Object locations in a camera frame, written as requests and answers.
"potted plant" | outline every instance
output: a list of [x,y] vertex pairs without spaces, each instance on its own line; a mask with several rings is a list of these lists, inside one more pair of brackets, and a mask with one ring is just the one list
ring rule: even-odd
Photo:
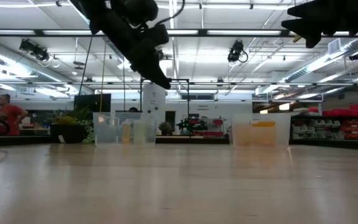
[[54,141],[62,143],[81,143],[84,139],[89,143],[89,135],[93,135],[89,114],[88,108],[74,108],[70,112],[55,114],[50,127],[51,137]]
[[172,135],[173,130],[168,122],[166,122],[166,121],[161,122],[159,124],[158,128],[161,131],[161,135],[163,135],[163,136]]

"green plant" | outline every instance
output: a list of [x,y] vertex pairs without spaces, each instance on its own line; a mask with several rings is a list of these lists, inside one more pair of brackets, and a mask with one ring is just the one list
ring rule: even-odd
[[82,141],[83,144],[92,144],[94,143],[94,129],[92,127],[92,121],[83,120],[80,121],[80,124],[85,126],[87,137]]
[[68,116],[77,119],[77,121],[88,120],[91,114],[91,110],[88,107],[79,109],[77,106],[74,107],[73,111],[67,113]]
[[169,125],[168,122],[166,121],[163,121],[159,124],[158,126],[159,130],[160,131],[163,131],[163,132],[166,132],[166,133],[170,133],[172,130],[171,126]]
[[75,107],[73,111],[54,111],[50,114],[51,118],[48,118],[46,121],[53,124],[83,125],[87,133],[83,144],[92,144],[94,142],[94,129],[93,122],[89,119],[90,114],[89,108],[79,109]]
[[72,118],[71,116],[57,116],[55,118],[54,124],[66,124],[66,125],[76,125],[78,124],[77,119]]

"ceiling beam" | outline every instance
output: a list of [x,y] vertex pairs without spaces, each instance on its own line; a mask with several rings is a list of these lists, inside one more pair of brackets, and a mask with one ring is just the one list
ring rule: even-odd
[[[169,37],[295,37],[296,34],[286,29],[168,29]],[[88,29],[0,29],[0,37],[105,37],[102,32],[92,35]],[[322,35],[321,38],[358,38],[338,32],[333,36]]]
[[[129,85],[140,85],[140,82],[127,82]],[[171,85],[183,85],[187,82],[171,82]],[[0,82],[7,85],[79,85],[81,82]],[[123,82],[84,82],[84,85],[122,85]],[[239,86],[259,86],[259,85],[288,85],[288,86],[357,86],[358,83],[280,83],[280,82],[190,82],[190,85],[239,85]]]

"black spotlight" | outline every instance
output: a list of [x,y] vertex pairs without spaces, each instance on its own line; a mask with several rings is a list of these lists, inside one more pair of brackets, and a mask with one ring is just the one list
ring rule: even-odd
[[23,39],[19,49],[25,53],[30,53],[41,62],[49,60],[48,49],[40,47],[38,44],[35,44],[30,40]]
[[223,78],[218,78],[218,80],[216,81],[218,83],[222,83],[223,82]]
[[[240,60],[242,54],[247,57],[245,61]],[[248,54],[244,51],[244,44],[242,43],[242,40],[235,41],[233,47],[230,49],[229,55],[227,56],[227,61],[230,63],[235,63],[237,61],[246,63],[248,61]]]
[[351,61],[358,60],[358,54],[349,56],[349,60],[351,60]]

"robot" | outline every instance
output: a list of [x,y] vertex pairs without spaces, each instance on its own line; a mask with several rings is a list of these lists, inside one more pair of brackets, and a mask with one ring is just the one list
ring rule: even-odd
[[156,47],[169,41],[164,22],[176,17],[185,6],[172,17],[163,19],[152,28],[146,24],[157,18],[158,7],[154,0],[70,0],[90,20],[92,34],[103,31],[109,40],[131,63],[131,69],[154,82],[170,89],[170,79],[162,72],[160,55]]

